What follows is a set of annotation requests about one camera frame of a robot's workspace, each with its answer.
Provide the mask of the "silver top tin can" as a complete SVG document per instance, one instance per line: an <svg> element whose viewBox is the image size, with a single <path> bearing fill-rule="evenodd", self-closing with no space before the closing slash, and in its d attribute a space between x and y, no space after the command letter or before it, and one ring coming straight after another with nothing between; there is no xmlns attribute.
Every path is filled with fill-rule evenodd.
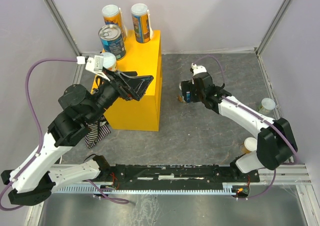
<svg viewBox="0 0 320 226"><path fill-rule="evenodd" d="M183 103L190 103L190 90L188 86L183 86L182 82L178 85L179 93L178 93L178 99Z"/></svg>

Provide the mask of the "yellow shelf cabinet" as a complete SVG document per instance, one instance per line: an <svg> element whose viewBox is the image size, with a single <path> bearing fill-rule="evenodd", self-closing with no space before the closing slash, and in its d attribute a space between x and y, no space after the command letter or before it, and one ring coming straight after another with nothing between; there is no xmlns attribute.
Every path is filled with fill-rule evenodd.
<svg viewBox="0 0 320 226"><path fill-rule="evenodd" d="M126 55L117 62L120 71L136 71L139 76L152 75L153 81L140 101L118 98L104 113L112 129L158 131L162 95L161 32L155 30L153 39L141 44L133 30L125 40Z"/></svg>

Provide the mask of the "green label can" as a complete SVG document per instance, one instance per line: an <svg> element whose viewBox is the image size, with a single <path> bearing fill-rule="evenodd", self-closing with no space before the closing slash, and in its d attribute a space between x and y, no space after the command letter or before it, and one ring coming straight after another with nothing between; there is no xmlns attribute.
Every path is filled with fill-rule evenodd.
<svg viewBox="0 0 320 226"><path fill-rule="evenodd" d="M110 52L103 52L103 67L109 71L116 71L118 69L117 59L114 54Z"/></svg>

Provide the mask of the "blue orange can with spoon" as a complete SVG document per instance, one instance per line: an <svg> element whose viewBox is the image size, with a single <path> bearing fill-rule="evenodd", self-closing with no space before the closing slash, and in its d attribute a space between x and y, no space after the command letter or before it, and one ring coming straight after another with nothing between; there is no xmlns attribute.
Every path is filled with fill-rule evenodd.
<svg viewBox="0 0 320 226"><path fill-rule="evenodd" d="M131 7L131 17L135 39L138 43L144 44L154 37L151 27L150 11L143 3L134 4Z"/></svg>

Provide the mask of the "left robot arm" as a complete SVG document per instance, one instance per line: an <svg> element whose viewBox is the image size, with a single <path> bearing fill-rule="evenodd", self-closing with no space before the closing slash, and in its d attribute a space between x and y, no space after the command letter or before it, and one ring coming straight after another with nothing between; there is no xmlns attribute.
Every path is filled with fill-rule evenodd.
<svg viewBox="0 0 320 226"><path fill-rule="evenodd" d="M12 190L8 198L14 209L45 201L62 187L83 180L110 177L109 163L103 156L69 169L53 171L53 164L76 146L89 132L89 125L100 121L104 112L118 99L139 101L152 80L152 75L136 72L103 70L102 84L91 94L83 85L66 88L58 102L63 111L48 126L38 147L17 169L5 170L1 178Z"/></svg>

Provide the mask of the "orange can white lid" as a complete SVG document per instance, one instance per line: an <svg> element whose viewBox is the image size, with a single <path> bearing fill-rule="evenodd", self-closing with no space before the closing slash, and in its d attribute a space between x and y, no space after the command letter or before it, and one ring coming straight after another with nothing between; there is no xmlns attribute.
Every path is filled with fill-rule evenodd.
<svg viewBox="0 0 320 226"><path fill-rule="evenodd" d="M254 137L248 137L244 140L243 144L240 146L242 153L251 153L257 150L258 141Z"/></svg>

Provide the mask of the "teal blue pull-tab can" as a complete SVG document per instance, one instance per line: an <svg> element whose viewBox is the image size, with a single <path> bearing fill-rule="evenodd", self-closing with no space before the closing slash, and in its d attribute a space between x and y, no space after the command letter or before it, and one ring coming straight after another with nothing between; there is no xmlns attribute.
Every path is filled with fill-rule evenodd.
<svg viewBox="0 0 320 226"><path fill-rule="evenodd" d="M116 24L108 24L98 32L103 49L115 55L116 60L121 60L126 55L125 43L120 27Z"/></svg>

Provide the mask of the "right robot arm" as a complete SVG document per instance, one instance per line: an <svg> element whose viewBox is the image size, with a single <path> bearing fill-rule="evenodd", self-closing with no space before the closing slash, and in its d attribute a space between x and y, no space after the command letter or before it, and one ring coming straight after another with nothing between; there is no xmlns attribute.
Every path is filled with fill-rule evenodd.
<svg viewBox="0 0 320 226"><path fill-rule="evenodd" d="M256 150L237 158L229 169L234 181L242 181L248 173L267 168L275 170L290 157L297 155L298 147L290 123L280 118L259 114L241 103L235 96L216 86L207 72L193 76L179 84L181 99L186 102L201 102L207 109L229 118L246 129L256 140Z"/></svg>

